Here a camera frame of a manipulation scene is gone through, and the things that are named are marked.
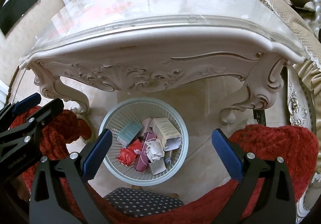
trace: beige wall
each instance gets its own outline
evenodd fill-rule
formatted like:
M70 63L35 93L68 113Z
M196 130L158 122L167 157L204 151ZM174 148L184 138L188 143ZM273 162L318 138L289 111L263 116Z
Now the beige wall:
M19 58L30 48L36 34L64 5L62 0L41 0L20 18L6 37L0 31L0 80L6 85L9 85Z

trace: glossy tabletop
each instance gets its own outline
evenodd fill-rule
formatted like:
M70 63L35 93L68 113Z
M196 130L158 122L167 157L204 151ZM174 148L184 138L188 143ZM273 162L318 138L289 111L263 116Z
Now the glossy tabletop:
M36 36L22 61L116 30L164 24L244 28L305 53L294 33L258 0L73 0Z

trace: table leg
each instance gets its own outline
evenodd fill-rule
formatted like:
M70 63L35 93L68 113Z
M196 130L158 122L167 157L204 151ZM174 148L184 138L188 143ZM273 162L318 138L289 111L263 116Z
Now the table leg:
M60 80L60 76L53 76L39 63L32 63L28 68L35 73L36 77L34 83L36 86L39 86L40 93L44 97L52 99L61 98L65 102L76 101L80 105L80 113L89 113L89 100L83 92L65 85Z
M244 81L241 89L227 96L222 104L220 119L223 124L232 124L236 118L235 110L245 111L245 109L267 109L276 100L276 93L283 87L281 70L283 66L290 65L286 58L277 53L264 53L258 64L251 70Z

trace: beige marble floor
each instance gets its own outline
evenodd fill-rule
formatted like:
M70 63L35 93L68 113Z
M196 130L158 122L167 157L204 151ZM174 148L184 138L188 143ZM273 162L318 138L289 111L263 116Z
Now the beige marble floor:
M20 101L34 92L38 92L38 87L34 85L33 80L34 74L32 71L20 71L12 88L10 102ZM97 133L107 112L127 98L150 96L173 106L182 116L188 129L189 148L187 158L181 169L171 179L159 185L144 187L144 189L160 194L178 193L185 203L200 198L211 189L229 180L229 175L223 163L211 145L212 131L220 127L225 134L230 135L236 125L253 118L252 111L246 110L245 112L236 112L237 122L234 125L222 125L220 123L220 100L242 85L232 77L203 79L176 89L131 95L118 91L104 92L67 78L62 80L88 96L91 106L88 119ZM43 97L41 105L49 101L50 99ZM76 105L75 102L67 102L65 103L65 109L70 109ZM275 105L265 111L267 126L286 125L286 109L286 90L284 88L278 93ZM70 152L80 151L84 144L81 140L77 140L67 147ZM100 166L97 175L90 181L90 184L101 196L105 196L117 187L130 187L129 184L113 176L104 164Z

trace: star-patterned cushion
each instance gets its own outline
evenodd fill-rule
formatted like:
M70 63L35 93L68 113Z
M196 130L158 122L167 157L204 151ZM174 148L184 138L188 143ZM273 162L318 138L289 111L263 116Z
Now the star-patterned cushion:
M104 198L120 212L136 218L167 212L184 205L179 199L123 187Z

